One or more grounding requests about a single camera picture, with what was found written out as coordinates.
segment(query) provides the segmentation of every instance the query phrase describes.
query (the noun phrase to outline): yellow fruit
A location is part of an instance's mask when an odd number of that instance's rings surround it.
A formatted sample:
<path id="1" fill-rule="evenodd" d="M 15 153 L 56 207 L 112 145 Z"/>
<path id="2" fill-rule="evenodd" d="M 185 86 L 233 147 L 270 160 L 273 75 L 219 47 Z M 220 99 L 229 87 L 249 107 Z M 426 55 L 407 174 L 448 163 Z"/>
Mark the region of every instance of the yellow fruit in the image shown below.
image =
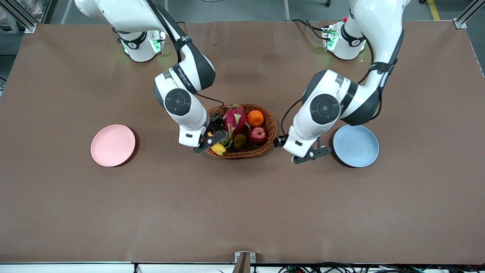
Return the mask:
<path id="1" fill-rule="evenodd" d="M 210 137 L 212 136 L 212 133 L 211 132 L 208 132 L 207 135 L 209 135 Z M 212 146 L 210 148 L 214 153 L 220 155 L 220 156 L 223 156 L 224 153 L 226 152 L 226 149 L 224 148 L 224 146 L 222 146 L 221 143 L 217 143 L 216 145 Z"/>

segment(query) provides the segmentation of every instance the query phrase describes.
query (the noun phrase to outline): pink plate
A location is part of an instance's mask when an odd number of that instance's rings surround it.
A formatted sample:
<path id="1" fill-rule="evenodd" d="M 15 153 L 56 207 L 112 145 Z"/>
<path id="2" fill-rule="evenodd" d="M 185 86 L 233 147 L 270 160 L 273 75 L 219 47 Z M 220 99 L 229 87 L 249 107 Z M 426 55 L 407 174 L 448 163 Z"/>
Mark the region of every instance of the pink plate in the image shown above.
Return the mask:
<path id="1" fill-rule="evenodd" d="M 91 156 L 105 167 L 125 162 L 135 149 L 135 135 L 126 126 L 110 125 L 99 131 L 91 143 Z"/>

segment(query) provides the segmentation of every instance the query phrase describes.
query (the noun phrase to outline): dragon fruit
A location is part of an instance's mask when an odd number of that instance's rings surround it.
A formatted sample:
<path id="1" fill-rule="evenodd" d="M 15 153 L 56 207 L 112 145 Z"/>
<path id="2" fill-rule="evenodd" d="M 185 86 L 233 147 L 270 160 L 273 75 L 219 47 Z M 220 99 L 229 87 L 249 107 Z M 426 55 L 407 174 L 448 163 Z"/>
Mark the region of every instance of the dragon fruit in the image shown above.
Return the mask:
<path id="1" fill-rule="evenodd" d="M 227 138 L 221 142 L 222 145 L 228 147 L 232 144 L 232 139 L 235 135 L 244 131 L 244 127 L 250 128 L 247 123 L 247 115 L 244 108 L 237 103 L 232 104 L 222 117 L 224 120 L 224 128 L 227 132 Z"/>

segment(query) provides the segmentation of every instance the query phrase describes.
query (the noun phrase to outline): blue plate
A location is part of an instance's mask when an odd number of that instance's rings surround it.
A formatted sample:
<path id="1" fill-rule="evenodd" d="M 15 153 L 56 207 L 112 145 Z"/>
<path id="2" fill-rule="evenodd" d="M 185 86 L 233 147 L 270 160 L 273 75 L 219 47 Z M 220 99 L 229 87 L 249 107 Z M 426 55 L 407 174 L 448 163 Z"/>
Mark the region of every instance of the blue plate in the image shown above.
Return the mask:
<path id="1" fill-rule="evenodd" d="M 375 135 L 362 125 L 345 125 L 334 136 L 334 151 L 345 164 L 362 168 L 372 164 L 379 155 Z"/>

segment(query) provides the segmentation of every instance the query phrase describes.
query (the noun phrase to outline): yellow floor line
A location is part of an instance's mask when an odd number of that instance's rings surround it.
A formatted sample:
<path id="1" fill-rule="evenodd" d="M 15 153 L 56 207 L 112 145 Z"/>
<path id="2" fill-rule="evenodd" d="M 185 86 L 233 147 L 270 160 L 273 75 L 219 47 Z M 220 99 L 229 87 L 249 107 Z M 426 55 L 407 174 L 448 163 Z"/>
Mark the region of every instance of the yellow floor line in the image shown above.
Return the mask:
<path id="1" fill-rule="evenodd" d="M 428 0 L 429 9 L 434 20 L 440 20 L 438 10 L 436 9 L 435 0 Z"/>

